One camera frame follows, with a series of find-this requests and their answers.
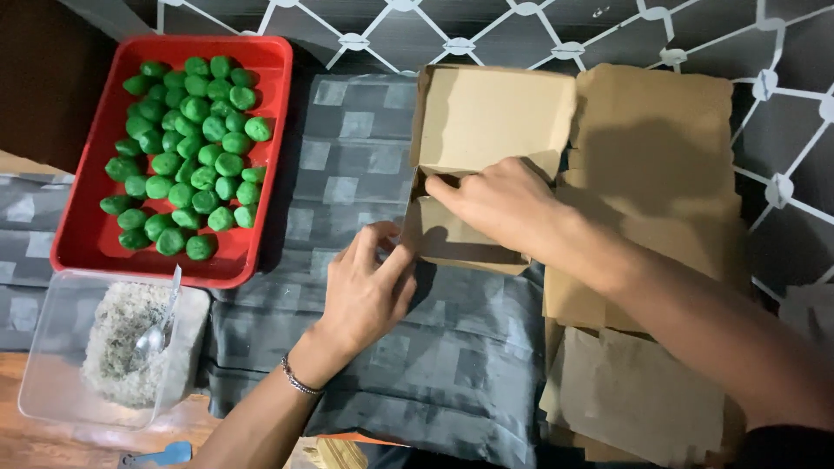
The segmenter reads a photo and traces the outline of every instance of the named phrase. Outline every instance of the lattice pattern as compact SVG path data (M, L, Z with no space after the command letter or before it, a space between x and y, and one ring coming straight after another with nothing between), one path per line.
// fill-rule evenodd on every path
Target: lattice pattern
M336 42L339 45L339 50L327 63L327 69L331 69L347 51L365 51L366 53L379 60L380 63L382 63L385 67L389 68L392 72L413 75L415 74L415 71L399 70L384 57L376 53L375 50L372 48L372 44L368 40L369 35L392 12L396 11L416 13L444 41L443 51L439 55L437 55L433 60L431 60L430 63L438 63L440 60L446 58L447 56L453 55L468 56L469 58L471 58L472 61L479 65L484 65L484 62L478 57L478 53L476 52L479 39L484 37L490 30L492 30L502 22L506 21L508 18L513 17L514 15L519 15L522 17L536 16L541 21L541 24L545 28L547 34L550 36L550 39L553 42L553 48L550 49L550 54L548 56L543 57L539 62L529 66L529 68L535 69L542 67L546 63L551 62L553 60L563 60L573 61L579 70L586 70L585 64L583 63L582 55L583 53L585 53L585 50L586 48L588 48L588 46L622 28L628 27L630 24L636 22L637 20L662 22L666 31L666 43L671 43L672 39L675 37L674 18L676 13L686 8L689 8L702 0L684 1L683 3L677 4L673 8L647 7L646 0L635 0L638 11L637 14L630 18L627 18L625 21L622 21L619 24L616 24L614 27L607 29L603 33L600 33L595 37L584 41L583 43L561 41L559 35L553 29L553 26L551 25L549 19L545 16L545 8L551 5L554 1L558 0L545 0L541 4L536 4L533 2L518 3L516 2L516 0L506 0L506 12L504 12L504 14L500 15L492 23L490 23L488 26L486 26L480 32L478 32L470 38L449 37L446 33L444 33L444 31L440 27L438 27L435 21L433 21L432 18L430 18L420 8L422 0L385 1L387 2L387 6L384 7L384 9L374 19L374 21L361 34L358 34L341 33L336 28L331 26L327 21L325 21L319 15L317 15L316 12L308 8L304 4L304 0L269 0L269 5L267 6L266 11L264 12L264 15L260 21L260 25L257 31L236 31L230 26L219 21L217 18L214 18L205 11L201 10L200 8L195 7L193 4L189 3L186 0L158 0L156 31L157 33L164 32L165 5L190 8L195 13L206 17L208 20L214 23L217 23L220 27L227 29L231 33L242 35L263 35L265 34L269 25L269 21L277 8L297 8L303 11L304 13L308 14L316 22L320 23L322 26L327 28L336 37ZM770 67L762 69L756 77L737 78L732 80L733 83L752 84L752 94L755 98L755 102L752 104L747 115L741 122L741 125L732 136L732 142L735 143L735 141L738 139L739 135L743 131L745 125L748 123L753 113L756 111L756 108L759 106L759 104L763 101L767 101L774 94L785 94L800 98L814 99L818 101L820 103L819 113L822 117L822 124L820 125L819 129L813 134L813 136L808 140L804 149L802 149L802 151L796 156L796 158L793 161L793 164L784 174L777 173L768 179L767 177L764 177L748 169L743 169L738 166L735 167L735 171L738 174L751 178L765 185L765 198L767 200L767 206L762 211L761 215L758 217L756 222L752 225L750 230L753 231L756 228L758 228L761 222L765 219L765 217L768 216L770 212L772 212L772 210L782 209L788 204L792 205L793 207L796 207L797 209L803 210L808 214L816 216L817 218L822 219L827 223L834 224L834 216L831 216L830 214L827 214L819 209L811 207L810 205L805 204L799 200L793 199L791 197L793 194L793 183L790 180L791 175L796 170L798 165L808 155L808 153L811 151L811 148L813 148L814 144L828 129L832 120L834 120L834 98L832 97L832 95L834 95L834 83L831 85L831 87L828 89L826 93L781 88L778 86L778 77L775 72L776 66L779 63L782 56L782 48L785 42L786 28L791 26L792 24L806 21L809 18L814 18L815 16L821 13L834 10L834 6L821 8L814 12L799 16L797 18L792 18L789 21L785 21L780 18L766 17L766 1L767 0L756 0L756 19L753 24L746 25L743 28L739 28L736 31L733 31L711 41L702 43L688 50L682 50L679 48L667 49L666 47L663 47L658 52L658 58L660 60L657 63L650 65L648 68L658 68L661 66L665 66L668 68L672 68L677 73L680 73L681 64L686 62L689 56L691 56L693 53L697 53L703 49L709 48L715 44L721 43L723 41L726 41L727 39L734 38L752 30L758 30L763 32L775 31L775 43L773 48L774 53ZM598 8L596 12L593 13L594 18L601 14L604 14L607 11L607 9L608 7ZM819 278L817 283L827 283L832 278L834 278L834 266L832 266L821 278ZM771 289L767 288L766 285L763 285L755 277L753 278L753 283L759 286L768 295L772 296L775 300L781 300L778 295L773 293Z

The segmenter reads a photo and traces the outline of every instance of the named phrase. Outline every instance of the gray fabric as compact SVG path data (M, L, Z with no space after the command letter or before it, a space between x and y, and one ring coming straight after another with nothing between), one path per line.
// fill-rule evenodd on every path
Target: gray fabric
M0 350L32 345L73 176L0 174Z
M215 416L321 316L327 264L357 229L404 213L415 92L413 78L395 75L318 76L306 119L288 119L262 272L236 290L212 291L201 377ZM542 272L535 265L512 277L421 263L408 316L329 383L304 434L360 431L534 466Z

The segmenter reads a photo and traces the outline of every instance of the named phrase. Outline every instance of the green dough ball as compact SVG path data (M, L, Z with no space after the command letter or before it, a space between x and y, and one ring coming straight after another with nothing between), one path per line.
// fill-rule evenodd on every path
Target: green dough ball
M191 199L191 205L198 214L210 214L220 205L220 198L213 190L201 190Z
M116 223L122 229L134 229L145 226L147 220L148 216L142 210L127 209L118 216Z
M157 83L148 90L147 99L156 99L157 101L164 101L165 95L168 94L168 89L165 85Z
M179 105L183 102L183 99L188 97L188 91L185 91L182 88L166 88L165 93L165 104L168 105L169 108L179 109Z
M245 86L246 88L252 88L258 83L257 75L245 68L235 68L229 73L229 77L235 85Z
M214 167L214 163L217 162L217 158L222 152L223 147L220 145L206 145L200 149L200 152L197 154L197 160L206 166Z
M178 209L191 206L191 198L197 190L188 183L176 183L168 192L168 201Z
M222 99L211 103L211 114L225 118L231 113L238 112L237 109L229 102L229 100Z
M217 252L217 238L207 234L192 236L185 243L185 254L191 260L206 260Z
M222 143L224 150L234 154L246 154L252 148L252 140L240 132L225 134Z
M195 98L194 96L183 99L183 102L179 105L179 111L183 113L183 116L197 124L201 124L211 115L209 103L206 103L205 99Z
M251 118L246 121L246 134L256 142L265 142L272 138L272 129L266 119L262 117Z
M218 207L208 216L208 227L214 231L225 231L234 226L234 217L228 207Z
M171 214L151 215L150 218L148 218L148 221L145 222L145 236L148 236L148 238L155 243L159 240L159 235L162 234L165 229L176 225L177 224L173 222L173 218L171 218Z
M162 83L168 88L185 88L185 72L171 71L162 77Z
M151 240L141 228L128 229L118 234L118 243L126 250L143 250L151 245Z
M134 139L121 139L116 142L116 151L122 156L139 156L142 154L142 147Z
M226 78L232 72L232 61L225 55L216 55L211 58L209 67L215 78Z
M139 113L151 122L162 122L162 117L167 112L165 103L156 99L145 99L139 103Z
M185 90L192 96L202 98L209 92L209 81L198 75L189 75L185 78Z
M205 59L201 57L187 58L185 59L185 73L188 75L208 77L210 74L209 64L206 63Z
M221 153L214 168L221 176L234 177L244 170L244 161L234 153Z
M229 101L241 111L251 109L255 105L255 92L243 86L233 86L229 91Z
M177 175L174 176L173 180L178 183L191 184L191 175L194 174L194 171L196 171L199 167L200 163L198 163L196 158L185 159L185 161L183 161L183 165L179 167L179 171L177 171Z
M250 183L263 183L266 177L266 166L244 169L240 172L240 177Z
M255 212L258 206L255 204L243 205L234 210L234 221L241 228L252 228L255 226Z
M151 176L145 183L145 192L150 199L164 199L173 187L173 181L165 176Z
M200 126L183 115L177 116L177 118L173 121L173 125L177 129L177 132L180 132L180 134L185 135L186 137L200 135Z
M179 112L179 109L171 109L164 116L162 116L162 129L163 130L176 130L177 129L177 117L182 116L183 113Z
M166 228L156 243L161 255L175 255L185 247L185 235L179 228Z
M128 176L124 180L124 191L134 199L145 200L148 198L148 193L145 191L145 183L148 181L148 176L135 174Z
M260 187L255 183L244 181L238 186L237 196L241 205L257 204L260 200Z
M179 166L183 163L183 159L174 153L161 153L153 157L151 160L151 168L156 174L161 176L170 176L176 174Z
M249 120L244 114L233 111L226 116L226 129L229 132L243 132L246 128L246 121Z
M146 60L139 65L139 72L146 77L153 77L153 78L162 78L165 76L165 73L170 70L171 68L165 64L158 62L156 60Z
M151 89L151 86L153 86L153 78L146 77L145 75L130 77L122 83L122 87L133 96L142 96Z
M200 190L208 190L214 187L217 179L217 171L211 166L203 166L191 174L191 185Z
M156 128L153 122L147 120L142 116L129 117L128 121L124 123L124 129L128 131L128 135L134 139L138 139L139 135L154 130Z
M232 84L222 78L217 78L211 81L206 88L206 94L212 101L219 101L229 99L229 91L232 90Z
M104 165L104 172L107 173L107 176L110 176L110 179L116 181L117 183L123 183L128 176L142 173L142 171L139 170L138 165L136 165L136 161L127 156L117 156L115 158L111 158L110 161Z
M214 183L214 191L220 199L231 200L238 192L239 185L240 182L236 178L218 178Z
M205 142L202 135L189 135L177 144L177 153L183 158L193 158L197 156L203 144Z
M113 195L102 199L101 202L98 203L98 206L101 207L105 213L118 215L123 211L132 208L135 202L136 200L131 199L129 195Z
M226 123L221 117L208 116L203 121L203 135L206 136L206 139L209 142L217 143L223 139L225 134L228 133L229 131L226 129Z
M175 210L171 213L173 221L186 229L200 229L203 224L200 215L191 207Z
M180 132L169 130L162 136L162 150L166 152L177 151L177 144L182 142L184 138Z
M162 148L162 134L157 129L151 129L140 134L136 141L139 142L139 148L147 154L160 154L164 151Z
M128 106L128 117L142 117L142 114L139 113L139 103L131 103Z

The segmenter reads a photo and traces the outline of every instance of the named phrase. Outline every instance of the clear plastic container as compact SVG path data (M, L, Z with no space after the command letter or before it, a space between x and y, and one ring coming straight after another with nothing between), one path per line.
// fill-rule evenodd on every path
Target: clear plastic container
M180 288L173 308L169 360L163 365L153 407L132 409L112 403L83 381L81 367L95 310L117 282L168 288L172 283L90 270L64 270L49 282L18 396L18 408L25 416L139 431L191 393L210 299L205 291L186 286Z

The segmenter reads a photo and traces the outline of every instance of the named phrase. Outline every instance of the metal spoon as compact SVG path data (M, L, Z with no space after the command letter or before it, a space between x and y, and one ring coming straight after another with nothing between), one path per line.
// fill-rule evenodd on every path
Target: metal spoon
M179 280L183 276L183 270L177 268L173 271L171 296L168 298L168 308L165 309L165 316L158 323L150 326L148 330L136 341L133 349L133 359L142 363L148 359L152 352L159 352L165 347L165 325L173 313L173 304L179 296Z

